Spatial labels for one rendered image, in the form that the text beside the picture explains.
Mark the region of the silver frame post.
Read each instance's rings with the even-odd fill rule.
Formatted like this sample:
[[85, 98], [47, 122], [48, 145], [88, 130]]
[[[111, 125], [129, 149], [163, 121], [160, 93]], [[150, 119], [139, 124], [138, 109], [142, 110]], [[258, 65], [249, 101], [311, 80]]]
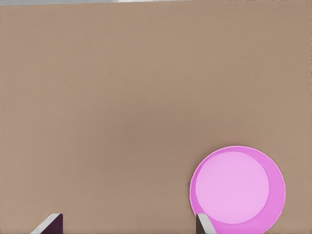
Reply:
[[[184, 2], [184, 1], [221, 1], [221, 0], [0, 0], [0, 7], [2, 6], [36, 6], [36, 5], [69, 5], [69, 4], [102, 4], [102, 3]], [[259, 1], [287, 1], [287, 0], [259, 0]]]

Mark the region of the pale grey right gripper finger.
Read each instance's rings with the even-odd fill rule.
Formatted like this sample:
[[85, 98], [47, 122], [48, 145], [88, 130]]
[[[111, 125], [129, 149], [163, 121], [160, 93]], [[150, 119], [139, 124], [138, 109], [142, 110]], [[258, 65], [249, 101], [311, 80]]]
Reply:
[[30, 234], [63, 234], [63, 214], [50, 214]]

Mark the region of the pink round bowl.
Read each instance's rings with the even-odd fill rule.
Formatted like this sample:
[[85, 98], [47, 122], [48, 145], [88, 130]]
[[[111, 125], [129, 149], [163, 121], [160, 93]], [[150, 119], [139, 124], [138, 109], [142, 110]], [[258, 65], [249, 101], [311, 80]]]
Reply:
[[263, 234], [282, 213], [286, 187], [280, 169], [265, 153], [229, 146], [200, 162], [189, 196], [196, 234]]

